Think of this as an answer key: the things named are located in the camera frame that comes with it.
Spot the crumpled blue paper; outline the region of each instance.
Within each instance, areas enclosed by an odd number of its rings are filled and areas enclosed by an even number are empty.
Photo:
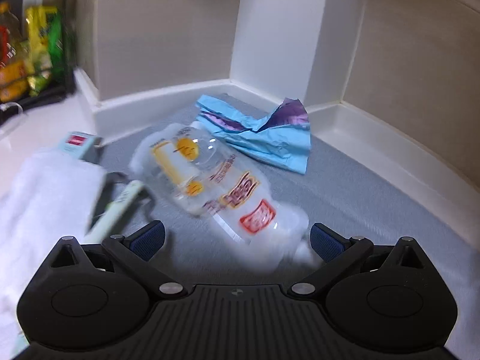
[[[268,116],[255,119],[222,100],[203,95],[197,120],[216,138],[273,166],[305,174],[310,154],[310,123],[300,100],[285,99]]]

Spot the bottle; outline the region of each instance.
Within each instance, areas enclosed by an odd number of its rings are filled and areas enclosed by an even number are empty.
[[[28,89],[20,23],[7,2],[0,3],[0,100],[14,100]]]

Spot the clear plastic packaging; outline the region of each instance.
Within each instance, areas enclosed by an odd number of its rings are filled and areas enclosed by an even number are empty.
[[[208,218],[211,230],[255,271],[273,271],[285,256],[293,257],[308,228],[301,208],[272,199],[253,161],[198,128],[174,123],[149,135],[130,169],[155,193]]]

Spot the silver screw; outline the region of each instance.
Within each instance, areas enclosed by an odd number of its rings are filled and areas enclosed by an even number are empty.
[[[174,295],[181,292],[183,290],[183,286],[179,283],[164,283],[158,289],[164,294]]]
[[[309,295],[315,291],[315,286],[310,283],[296,283],[292,285],[292,291],[299,295]]]

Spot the textured blue pad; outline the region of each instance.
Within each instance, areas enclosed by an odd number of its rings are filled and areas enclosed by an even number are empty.
[[[130,244],[130,250],[141,259],[148,261],[165,243],[165,228],[160,222],[134,239]]]
[[[317,226],[310,230],[310,244],[312,249],[326,263],[332,261],[345,251],[345,246]]]

